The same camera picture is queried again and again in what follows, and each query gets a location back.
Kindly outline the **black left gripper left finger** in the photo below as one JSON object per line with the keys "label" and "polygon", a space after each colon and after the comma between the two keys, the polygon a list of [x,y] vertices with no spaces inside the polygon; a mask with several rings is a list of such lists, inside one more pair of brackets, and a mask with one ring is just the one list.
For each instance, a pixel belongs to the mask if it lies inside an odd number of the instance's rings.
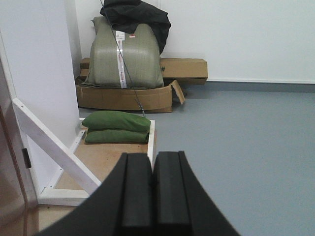
{"label": "black left gripper left finger", "polygon": [[145,153],[123,153],[101,186],[40,236],[150,236],[152,172]]}

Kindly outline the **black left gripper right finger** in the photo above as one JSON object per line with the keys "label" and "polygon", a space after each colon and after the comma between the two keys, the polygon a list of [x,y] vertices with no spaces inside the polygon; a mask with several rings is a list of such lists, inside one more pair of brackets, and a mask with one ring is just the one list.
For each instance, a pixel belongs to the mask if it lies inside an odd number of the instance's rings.
{"label": "black left gripper right finger", "polygon": [[237,236],[192,171],[183,151],[161,151],[154,167],[157,236]]}

